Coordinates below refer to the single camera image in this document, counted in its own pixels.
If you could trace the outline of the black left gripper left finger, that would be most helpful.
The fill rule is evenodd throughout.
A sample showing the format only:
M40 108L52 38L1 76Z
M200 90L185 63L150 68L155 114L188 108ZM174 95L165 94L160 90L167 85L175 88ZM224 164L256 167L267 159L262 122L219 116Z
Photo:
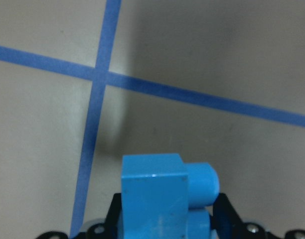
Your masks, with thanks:
M113 195L108 213L104 222L107 239L123 238L123 212L121 193Z

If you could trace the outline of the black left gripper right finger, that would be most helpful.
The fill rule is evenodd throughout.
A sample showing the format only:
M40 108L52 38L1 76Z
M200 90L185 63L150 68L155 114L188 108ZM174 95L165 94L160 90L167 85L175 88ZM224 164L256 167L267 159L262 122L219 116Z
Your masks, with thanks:
M219 193L212 207L211 228L219 239L240 239L243 221L224 193Z

